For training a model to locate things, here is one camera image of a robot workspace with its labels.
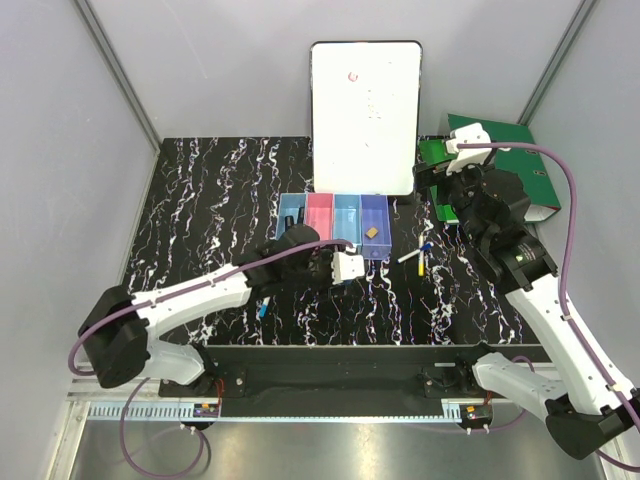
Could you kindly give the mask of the blue capped black highlighter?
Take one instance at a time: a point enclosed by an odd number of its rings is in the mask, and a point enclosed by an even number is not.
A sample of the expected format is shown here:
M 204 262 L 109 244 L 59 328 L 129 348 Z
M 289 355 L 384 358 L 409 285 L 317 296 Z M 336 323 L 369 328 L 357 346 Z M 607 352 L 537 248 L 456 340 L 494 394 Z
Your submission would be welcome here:
M 285 220 L 284 220 L 285 230 L 289 230 L 295 224 L 296 224 L 296 222 L 295 222 L 293 216 L 288 215 L 288 216 L 285 217 Z

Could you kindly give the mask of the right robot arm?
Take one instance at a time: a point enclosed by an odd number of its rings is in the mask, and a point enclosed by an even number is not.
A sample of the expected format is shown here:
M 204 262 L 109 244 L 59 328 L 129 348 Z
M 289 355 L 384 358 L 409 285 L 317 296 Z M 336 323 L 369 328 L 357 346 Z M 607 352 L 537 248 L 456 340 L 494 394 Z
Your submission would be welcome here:
M 582 460 L 630 429 L 639 390 L 596 345 L 570 302 L 559 296 L 558 268 L 524 226 L 530 206 L 519 177 L 494 167 L 458 173 L 425 163 L 413 169 L 415 190 L 435 189 L 459 220 L 478 271 L 533 330 L 558 372 L 551 380 L 481 343 L 456 361 L 454 384 L 466 396 L 501 395 L 535 415 L 556 444 Z

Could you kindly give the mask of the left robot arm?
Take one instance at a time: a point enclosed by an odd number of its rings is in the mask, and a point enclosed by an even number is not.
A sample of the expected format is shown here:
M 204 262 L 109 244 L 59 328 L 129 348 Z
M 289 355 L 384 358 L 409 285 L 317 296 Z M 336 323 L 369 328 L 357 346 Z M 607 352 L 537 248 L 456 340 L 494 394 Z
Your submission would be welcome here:
M 135 293 L 121 285 L 105 290 L 78 330 L 68 368 L 77 376 L 96 377 L 104 389 L 145 378 L 168 380 L 203 396 L 216 382 L 206 350 L 170 343 L 165 334 L 297 287 L 327 293 L 363 273 L 363 258 L 350 241 L 323 240 L 312 227 L 296 224 L 191 280 Z

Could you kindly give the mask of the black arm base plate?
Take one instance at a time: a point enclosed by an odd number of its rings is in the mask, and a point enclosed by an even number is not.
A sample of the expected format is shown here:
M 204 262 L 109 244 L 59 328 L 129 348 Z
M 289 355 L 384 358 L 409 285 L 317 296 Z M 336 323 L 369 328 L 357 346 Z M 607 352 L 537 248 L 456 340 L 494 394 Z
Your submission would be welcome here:
M 216 346 L 226 419 L 422 420 L 445 398 L 481 398 L 462 363 L 477 346 Z

